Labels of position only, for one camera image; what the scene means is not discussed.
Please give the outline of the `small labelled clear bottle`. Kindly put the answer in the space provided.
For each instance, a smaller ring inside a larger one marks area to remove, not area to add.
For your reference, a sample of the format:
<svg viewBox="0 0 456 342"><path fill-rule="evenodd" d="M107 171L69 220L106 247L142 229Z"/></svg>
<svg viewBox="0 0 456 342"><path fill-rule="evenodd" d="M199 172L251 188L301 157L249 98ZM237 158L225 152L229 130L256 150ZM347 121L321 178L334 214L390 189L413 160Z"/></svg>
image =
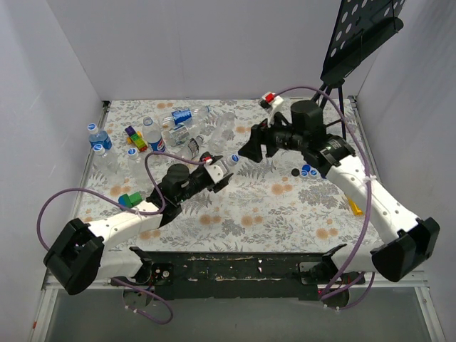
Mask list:
<svg viewBox="0 0 456 342"><path fill-rule="evenodd" d="M176 147L187 143L191 138L196 138L204 127L203 121L186 120L164 130L163 137L167 146Z"/></svg>

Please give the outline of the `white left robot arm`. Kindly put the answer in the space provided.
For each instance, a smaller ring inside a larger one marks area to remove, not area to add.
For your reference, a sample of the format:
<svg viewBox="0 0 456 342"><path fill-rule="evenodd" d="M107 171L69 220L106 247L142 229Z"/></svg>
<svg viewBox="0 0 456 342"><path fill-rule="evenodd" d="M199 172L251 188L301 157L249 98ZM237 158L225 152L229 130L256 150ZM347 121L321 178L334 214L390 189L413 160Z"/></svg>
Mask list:
<svg viewBox="0 0 456 342"><path fill-rule="evenodd" d="M194 171L183 164L172 165L157 189L131 211L89 223L79 218L69 221L43 262L70 295L79 294L95 280L118 276L146 284L152 275L148 254L138 247L121 252L114 247L170 223L181 213L185 200L203 190L220 191L232 175L221 162L200 165Z"/></svg>

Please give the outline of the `black music stand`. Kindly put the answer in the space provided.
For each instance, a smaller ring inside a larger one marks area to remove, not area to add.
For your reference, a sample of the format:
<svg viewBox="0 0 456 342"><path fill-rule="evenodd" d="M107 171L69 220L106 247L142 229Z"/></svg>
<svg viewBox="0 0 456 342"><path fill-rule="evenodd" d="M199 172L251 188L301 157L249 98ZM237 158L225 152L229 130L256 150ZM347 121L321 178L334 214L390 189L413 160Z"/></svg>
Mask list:
<svg viewBox="0 0 456 342"><path fill-rule="evenodd" d="M321 91L330 95L336 89L338 98L343 98L348 75L404 27L399 18L403 4L389 0L341 2L323 62Z"/></svg>

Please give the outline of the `black bottle cap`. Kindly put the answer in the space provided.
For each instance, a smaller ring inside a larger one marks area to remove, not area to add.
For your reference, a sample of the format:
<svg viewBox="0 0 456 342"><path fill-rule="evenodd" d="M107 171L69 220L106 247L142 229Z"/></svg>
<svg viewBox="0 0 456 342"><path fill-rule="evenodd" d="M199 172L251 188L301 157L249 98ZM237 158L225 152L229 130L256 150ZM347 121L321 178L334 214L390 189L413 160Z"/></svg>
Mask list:
<svg viewBox="0 0 456 342"><path fill-rule="evenodd" d="M298 176L300 175L300 171L299 171L299 169L294 168L294 169L291 171L291 174L292 174L294 177L298 177Z"/></svg>

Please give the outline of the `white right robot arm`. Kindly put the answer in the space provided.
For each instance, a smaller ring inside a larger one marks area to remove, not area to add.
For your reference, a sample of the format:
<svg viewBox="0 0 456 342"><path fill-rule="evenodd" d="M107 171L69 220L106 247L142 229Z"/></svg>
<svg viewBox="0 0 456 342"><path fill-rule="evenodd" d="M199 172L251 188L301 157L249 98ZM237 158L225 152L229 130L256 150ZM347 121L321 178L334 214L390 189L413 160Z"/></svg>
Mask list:
<svg viewBox="0 0 456 342"><path fill-rule="evenodd" d="M252 126L250 139L239 154L261 162L280 149L300 152L307 164L356 203L383 242L354 257L344 256L342 247L334 249L322 266L323 277L338 283L349 271L368 271L398 282L428 260L440 233L439 224L432 217L421 219L402 206L366 172L366 164L346 140L327 133L323 111L315 102L293 103L290 120L281 113L282 102L272 94L261 100L269 117Z"/></svg>

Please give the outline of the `tall clear plastic bottle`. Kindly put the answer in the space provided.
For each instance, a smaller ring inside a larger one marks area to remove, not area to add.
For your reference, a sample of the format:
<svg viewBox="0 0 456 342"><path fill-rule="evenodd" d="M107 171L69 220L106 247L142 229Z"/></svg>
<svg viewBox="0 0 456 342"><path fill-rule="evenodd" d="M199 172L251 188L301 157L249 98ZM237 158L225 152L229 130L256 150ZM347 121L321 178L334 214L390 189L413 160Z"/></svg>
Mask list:
<svg viewBox="0 0 456 342"><path fill-rule="evenodd" d="M228 134L232 133L236 115L233 112L221 114L216 121L216 126L208 142L208 150L213 155L221 153L227 144Z"/></svg>

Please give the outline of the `Pepsi plastic bottle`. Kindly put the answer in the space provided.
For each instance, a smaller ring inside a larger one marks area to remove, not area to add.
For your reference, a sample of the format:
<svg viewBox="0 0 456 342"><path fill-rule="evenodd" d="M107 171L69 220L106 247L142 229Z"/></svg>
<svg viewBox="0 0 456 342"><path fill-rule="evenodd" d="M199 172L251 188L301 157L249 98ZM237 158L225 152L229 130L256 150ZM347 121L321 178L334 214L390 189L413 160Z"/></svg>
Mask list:
<svg viewBox="0 0 456 342"><path fill-rule="evenodd" d="M188 107L162 115L159 119L159 123L164 129L174 128L180 124L199 123L203 121L210 112L210 107L207 105Z"/></svg>
<svg viewBox="0 0 456 342"><path fill-rule="evenodd" d="M142 135L150 149L156 152L164 152L166 146L160 126L149 116L144 117L142 123Z"/></svg>

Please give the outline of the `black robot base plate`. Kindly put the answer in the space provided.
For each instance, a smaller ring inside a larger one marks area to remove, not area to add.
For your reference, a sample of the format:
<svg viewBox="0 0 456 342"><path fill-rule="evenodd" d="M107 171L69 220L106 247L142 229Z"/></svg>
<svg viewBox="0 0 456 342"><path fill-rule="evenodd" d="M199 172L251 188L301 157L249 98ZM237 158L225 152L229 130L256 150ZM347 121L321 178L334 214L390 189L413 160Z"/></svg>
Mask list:
<svg viewBox="0 0 456 342"><path fill-rule="evenodd" d="M324 253L146 252L133 275L167 301L177 299L280 299L316 301L337 273L333 249Z"/></svg>

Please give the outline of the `clear bottle black label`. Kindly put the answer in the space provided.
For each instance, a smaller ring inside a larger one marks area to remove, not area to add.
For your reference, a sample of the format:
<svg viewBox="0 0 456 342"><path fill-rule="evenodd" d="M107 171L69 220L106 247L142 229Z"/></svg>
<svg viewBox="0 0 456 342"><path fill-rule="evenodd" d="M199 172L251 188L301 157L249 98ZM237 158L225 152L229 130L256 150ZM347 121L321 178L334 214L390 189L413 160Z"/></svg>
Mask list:
<svg viewBox="0 0 456 342"><path fill-rule="evenodd" d="M177 156L183 160L195 159L200 153L203 142L204 138L201 135L190 138L177 153Z"/></svg>

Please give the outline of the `colourful toy block car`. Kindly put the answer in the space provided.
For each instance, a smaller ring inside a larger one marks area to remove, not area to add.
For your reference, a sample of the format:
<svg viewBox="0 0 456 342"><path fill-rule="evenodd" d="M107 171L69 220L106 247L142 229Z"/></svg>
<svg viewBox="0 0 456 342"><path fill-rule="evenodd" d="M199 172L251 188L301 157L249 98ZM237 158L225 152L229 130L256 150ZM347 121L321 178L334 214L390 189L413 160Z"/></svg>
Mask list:
<svg viewBox="0 0 456 342"><path fill-rule="evenodd" d="M147 150L147 143L143 140L141 133L137 132L131 125L125 128L127 134L127 143L135 146L139 152Z"/></svg>

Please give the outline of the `Pocari Sweat plastic bottle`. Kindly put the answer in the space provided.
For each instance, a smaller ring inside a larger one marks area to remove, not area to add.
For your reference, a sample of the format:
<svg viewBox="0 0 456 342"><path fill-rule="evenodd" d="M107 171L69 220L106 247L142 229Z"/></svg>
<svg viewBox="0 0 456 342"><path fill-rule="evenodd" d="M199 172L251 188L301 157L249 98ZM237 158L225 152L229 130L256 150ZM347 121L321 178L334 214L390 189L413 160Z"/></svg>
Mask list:
<svg viewBox="0 0 456 342"><path fill-rule="evenodd" d="M91 147L94 147L97 144L101 144L106 150L110 150L113 146L110 136L104 130L99 131L90 131L88 138Z"/></svg>

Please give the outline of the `blue green toy block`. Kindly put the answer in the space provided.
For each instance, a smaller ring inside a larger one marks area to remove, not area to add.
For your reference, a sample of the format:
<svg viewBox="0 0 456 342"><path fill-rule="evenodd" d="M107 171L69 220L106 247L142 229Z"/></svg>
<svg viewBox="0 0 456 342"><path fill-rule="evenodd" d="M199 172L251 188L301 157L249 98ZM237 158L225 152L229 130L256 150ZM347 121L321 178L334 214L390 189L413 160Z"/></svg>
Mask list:
<svg viewBox="0 0 456 342"><path fill-rule="evenodd" d="M123 194L119 196L118 203L124 207L133 208L138 206L142 202L143 198L139 192L134 192L132 194Z"/></svg>

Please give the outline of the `yellow green toy blocks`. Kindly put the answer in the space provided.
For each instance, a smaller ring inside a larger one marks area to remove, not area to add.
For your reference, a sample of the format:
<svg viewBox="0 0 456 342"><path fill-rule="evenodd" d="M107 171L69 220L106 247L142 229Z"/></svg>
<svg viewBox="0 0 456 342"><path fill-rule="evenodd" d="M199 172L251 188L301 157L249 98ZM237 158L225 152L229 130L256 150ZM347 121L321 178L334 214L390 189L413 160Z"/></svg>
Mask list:
<svg viewBox="0 0 456 342"><path fill-rule="evenodd" d="M347 200L354 216L359 217L364 215L363 210L350 197L347 197Z"/></svg>

